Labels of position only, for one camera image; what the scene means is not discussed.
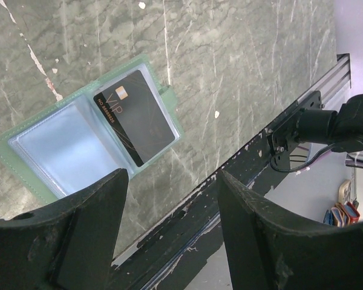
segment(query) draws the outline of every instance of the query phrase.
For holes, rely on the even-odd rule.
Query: black mounting bracket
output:
[[[273,161],[278,167],[286,166],[290,153],[299,145],[296,128],[302,111],[322,109],[321,93],[320,91],[314,91],[304,100],[297,101],[293,105],[295,108],[290,110],[290,114],[269,131],[268,140],[271,154],[273,156],[277,155]]]

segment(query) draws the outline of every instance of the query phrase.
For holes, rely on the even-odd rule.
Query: marble tabletop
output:
[[[0,0],[0,134],[145,53],[185,135],[136,176],[115,255],[335,63],[329,0]],[[0,218],[42,204],[0,163]]]

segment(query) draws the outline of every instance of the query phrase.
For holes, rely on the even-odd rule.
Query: card chip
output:
[[[120,100],[123,100],[128,96],[128,93],[126,92],[125,88],[123,86],[120,86],[116,89],[117,95],[120,97]]]

